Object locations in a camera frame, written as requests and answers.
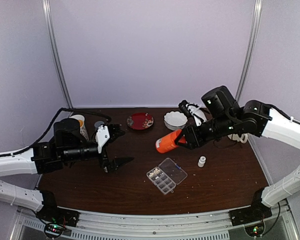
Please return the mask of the orange pill bottle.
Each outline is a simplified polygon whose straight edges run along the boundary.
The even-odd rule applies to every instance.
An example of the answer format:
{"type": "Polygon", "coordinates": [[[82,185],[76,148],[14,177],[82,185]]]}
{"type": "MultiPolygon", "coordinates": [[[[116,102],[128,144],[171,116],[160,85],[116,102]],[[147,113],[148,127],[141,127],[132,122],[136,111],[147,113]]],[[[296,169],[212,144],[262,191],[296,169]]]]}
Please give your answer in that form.
{"type": "Polygon", "coordinates": [[[161,153],[167,153],[175,148],[178,148],[179,146],[175,143],[176,138],[182,133],[181,129],[177,129],[162,138],[159,138],[155,142],[155,148],[156,150],[161,153]]]}

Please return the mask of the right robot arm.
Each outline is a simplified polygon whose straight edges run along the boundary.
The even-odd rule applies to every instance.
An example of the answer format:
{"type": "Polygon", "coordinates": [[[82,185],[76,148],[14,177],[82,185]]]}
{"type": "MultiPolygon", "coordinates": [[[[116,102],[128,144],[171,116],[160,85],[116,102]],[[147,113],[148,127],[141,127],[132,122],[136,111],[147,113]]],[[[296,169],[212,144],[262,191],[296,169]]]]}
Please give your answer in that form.
{"type": "MultiPolygon", "coordinates": [[[[193,150],[228,135],[251,134],[274,139],[300,150],[300,122],[276,106],[258,100],[250,100],[244,106],[239,106],[224,85],[208,91],[201,100],[211,119],[206,120],[197,114],[200,110],[198,105],[186,100],[180,102],[178,107],[182,113],[199,122],[184,127],[174,141],[176,145],[193,150]]],[[[256,221],[266,209],[298,191],[300,165],[278,182],[256,191],[246,216],[256,221]]]]}

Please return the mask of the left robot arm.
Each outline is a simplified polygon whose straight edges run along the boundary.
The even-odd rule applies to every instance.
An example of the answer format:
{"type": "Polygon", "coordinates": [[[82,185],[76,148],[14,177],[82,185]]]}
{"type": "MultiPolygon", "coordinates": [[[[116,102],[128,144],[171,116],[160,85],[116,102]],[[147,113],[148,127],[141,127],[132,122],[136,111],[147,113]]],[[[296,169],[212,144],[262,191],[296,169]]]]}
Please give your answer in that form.
{"type": "MultiPolygon", "coordinates": [[[[120,125],[101,125],[94,134],[94,140],[87,140],[80,129],[79,120],[65,118],[54,123],[50,141],[38,140],[16,152],[1,153],[0,178],[19,174],[43,175],[89,160],[98,160],[99,166],[110,173],[133,160],[133,157],[108,158],[106,146],[125,134],[120,125]]],[[[51,222],[62,218],[62,211],[52,192],[22,188],[1,179],[0,202],[43,213],[51,222]]]]}

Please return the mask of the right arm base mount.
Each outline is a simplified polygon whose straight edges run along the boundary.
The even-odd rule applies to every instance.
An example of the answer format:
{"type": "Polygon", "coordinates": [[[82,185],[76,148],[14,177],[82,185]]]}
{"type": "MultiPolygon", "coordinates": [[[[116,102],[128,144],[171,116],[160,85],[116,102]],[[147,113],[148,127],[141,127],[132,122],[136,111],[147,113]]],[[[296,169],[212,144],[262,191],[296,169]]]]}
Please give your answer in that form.
{"type": "Polygon", "coordinates": [[[250,206],[229,211],[232,226],[245,225],[245,232],[250,237],[261,237],[266,232],[264,220],[273,215],[271,208],[262,204],[264,189],[254,193],[250,206]]]}

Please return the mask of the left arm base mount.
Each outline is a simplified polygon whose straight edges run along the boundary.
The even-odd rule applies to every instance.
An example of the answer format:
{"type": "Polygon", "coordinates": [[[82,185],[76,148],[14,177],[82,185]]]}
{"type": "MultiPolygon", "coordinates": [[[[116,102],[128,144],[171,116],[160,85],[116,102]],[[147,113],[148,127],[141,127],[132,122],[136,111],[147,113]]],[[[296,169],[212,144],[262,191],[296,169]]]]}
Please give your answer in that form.
{"type": "Polygon", "coordinates": [[[50,191],[39,191],[43,207],[35,216],[44,224],[43,233],[48,239],[59,238],[67,227],[76,227],[80,213],[76,210],[61,208],[57,205],[54,194],[50,191]]]}

